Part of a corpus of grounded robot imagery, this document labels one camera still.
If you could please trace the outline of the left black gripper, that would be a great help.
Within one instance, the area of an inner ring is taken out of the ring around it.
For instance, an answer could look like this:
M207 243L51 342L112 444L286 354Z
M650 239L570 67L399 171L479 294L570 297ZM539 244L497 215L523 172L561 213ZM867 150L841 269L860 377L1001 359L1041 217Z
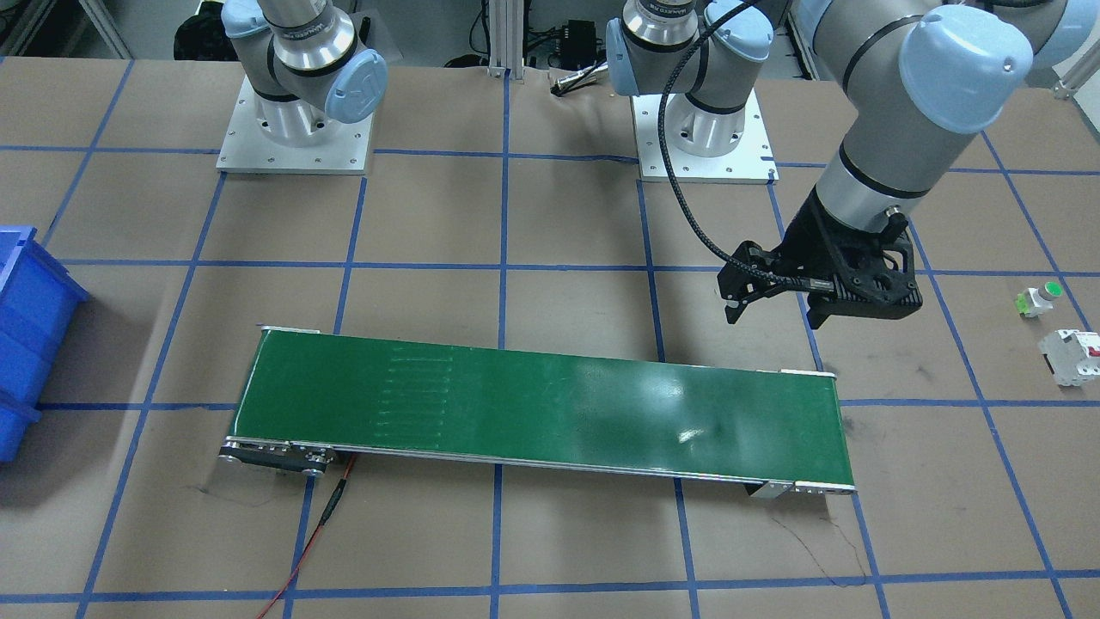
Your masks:
M809 294L812 330L831 316L902 320L915 313L923 298L908 224L908 215L891 214L878 232L853 229L810 192L776 248L743 242L719 270L726 321L736 324L748 303L780 292Z

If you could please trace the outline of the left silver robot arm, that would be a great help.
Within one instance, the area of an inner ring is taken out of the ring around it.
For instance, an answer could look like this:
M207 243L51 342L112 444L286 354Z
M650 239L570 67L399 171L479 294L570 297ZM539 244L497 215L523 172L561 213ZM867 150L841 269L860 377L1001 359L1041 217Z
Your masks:
M1084 45L1096 1L798 1L794 22L857 111L781 243L725 252L728 322L780 292L809 295L809 322L901 320L923 303L910 215L1035 67ZM758 1L628 1L605 35L620 95L656 95L657 148L676 200L670 146L723 156L773 45Z

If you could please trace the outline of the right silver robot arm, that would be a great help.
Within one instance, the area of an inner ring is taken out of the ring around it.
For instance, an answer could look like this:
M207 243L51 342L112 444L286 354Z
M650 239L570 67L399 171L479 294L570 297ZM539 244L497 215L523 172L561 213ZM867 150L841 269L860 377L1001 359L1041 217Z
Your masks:
M330 1L226 1L221 20L258 98L258 126L275 144L321 144L337 123L381 106L388 63Z

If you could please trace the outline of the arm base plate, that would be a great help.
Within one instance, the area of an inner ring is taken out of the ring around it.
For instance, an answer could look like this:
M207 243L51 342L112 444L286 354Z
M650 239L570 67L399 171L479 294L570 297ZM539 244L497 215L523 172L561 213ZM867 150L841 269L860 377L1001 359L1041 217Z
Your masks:
M227 174L365 175L374 118L341 123L305 101L268 101L245 78L216 168Z
M642 181L668 180L657 137L660 95L632 97L632 118ZM672 95L666 110L666 145L680 183L767 184L779 173L757 93L730 117L698 110L686 95Z

